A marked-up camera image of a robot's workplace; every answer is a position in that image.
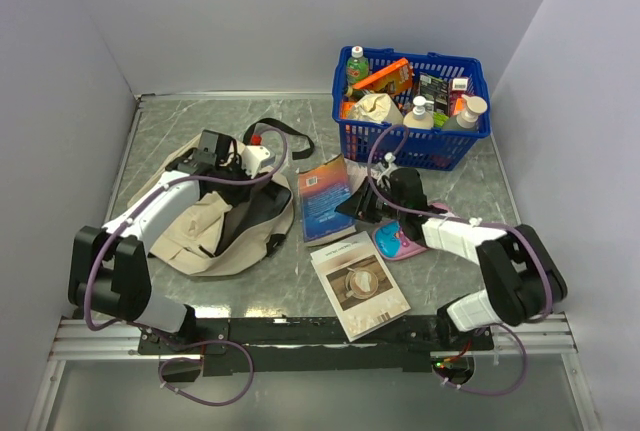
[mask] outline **white robotic arm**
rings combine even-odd
[[[179,333],[185,322],[195,319],[193,308],[153,291],[146,255],[178,216],[204,194],[217,190],[215,185],[191,176],[249,180],[274,163],[274,155],[264,146],[245,146],[241,153],[242,165],[230,166],[231,140],[228,136],[204,131],[198,147],[171,163],[158,183],[131,208],[102,229],[87,226],[78,233],[69,283],[72,303],[82,304],[88,272],[97,259],[98,249],[126,222],[126,228],[118,233],[118,242],[110,250],[115,258],[113,267],[107,267],[106,263],[101,266],[93,284],[92,309],[172,334]],[[236,189],[227,189],[227,192],[233,199],[242,196]]]
[[[377,192],[384,199],[365,182],[336,209],[371,223],[383,218],[397,219],[411,241],[453,253],[480,266],[485,289],[462,296],[438,310],[438,315],[453,329],[467,332],[494,323],[517,326],[545,308],[548,298],[541,273],[514,234],[479,226],[479,219],[460,222],[453,214],[430,206],[422,191],[420,175],[413,168],[394,167],[383,175]],[[533,228],[520,225],[512,228],[512,232],[525,238],[535,252],[549,282],[551,300],[564,299],[567,294],[564,279]]]
[[[445,219],[430,219],[422,225],[427,247],[441,249],[480,265],[477,248],[485,241],[495,241],[506,236],[501,229],[480,228],[446,219],[454,216],[446,213]],[[469,294],[447,308],[447,314],[459,331],[471,331],[482,326],[501,322],[486,289]]]

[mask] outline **metal frame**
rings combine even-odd
[[[582,371],[582,365],[577,354],[564,353],[562,355],[564,369],[569,380],[573,400],[576,403],[582,427],[586,431],[601,431],[602,425],[593,407],[591,390],[587,378]]]
[[[163,96],[138,96],[138,107],[133,118],[131,130],[127,139],[122,161],[118,169],[118,174],[112,189],[111,197],[107,208],[106,218],[108,220],[113,211],[120,182],[126,167],[131,145],[141,113],[144,111],[144,103],[154,100],[175,100],[177,99],[273,99],[273,98],[321,98],[330,97],[326,93],[268,93],[268,92],[212,92],[212,93],[188,93]],[[493,134],[491,135],[494,150],[500,165],[503,179],[511,200],[514,213],[518,222],[520,216],[516,203],[507,179],[504,165],[498,151]],[[594,411],[593,402],[589,387],[580,366],[577,348],[569,323],[564,313],[552,314],[546,321],[536,325],[523,324],[513,331],[524,343],[528,354],[554,354],[561,355],[565,364],[567,380],[574,396],[576,407],[585,430],[600,431],[602,428]],[[499,356],[518,355],[520,350],[511,336],[499,327],[493,327],[495,349],[493,351],[473,351],[472,356],[494,356],[498,360]],[[138,342],[141,332],[137,328],[126,324],[116,323],[109,328],[94,333],[90,331],[82,320],[62,320],[58,332],[54,339],[49,362],[45,375],[36,398],[36,402],[29,419],[27,429],[46,429],[56,394],[59,388],[60,379],[64,372],[67,361],[137,361],[137,360],[158,360],[163,356],[141,356],[138,354]],[[454,355],[455,352],[431,353],[434,358]]]

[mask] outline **plastic bottle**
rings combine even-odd
[[[368,89],[353,89],[353,86],[347,86],[347,90],[344,92],[344,95],[347,98],[359,101],[370,93],[373,93],[373,91]]]
[[[428,101],[424,96],[413,98],[413,109],[404,117],[402,124],[409,128],[431,129],[433,128],[433,101]]]
[[[450,117],[442,125],[443,131],[476,132],[478,130],[478,116],[487,111],[487,102],[480,96],[462,95],[464,109],[455,116]]]
[[[347,61],[347,83],[356,84],[369,76],[369,60],[364,57],[362,46],[351,48],[351,57]]]

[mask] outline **white bottle cap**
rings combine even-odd
[[[461,118],[467,123],[475,123],[478,120],[478,116],[488,109],[487,102],[480,96],[463,94],[462,99],[465,101],[465,109],[460,114],[462,115]]]
[[[416,96],[413,98],[413,114],[414,116],[422,116],[427,112],[425,106],[427,105],[427,98],[424,96]]]

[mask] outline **book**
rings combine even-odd
[[[307,246],[319,246],[356,232],[355,219],[336,212],[349,199],[349,177],[342,155],[298,175],[302,235]]]
[[[314,251],[311,262],[349,341],[411,309],[366,232]]]

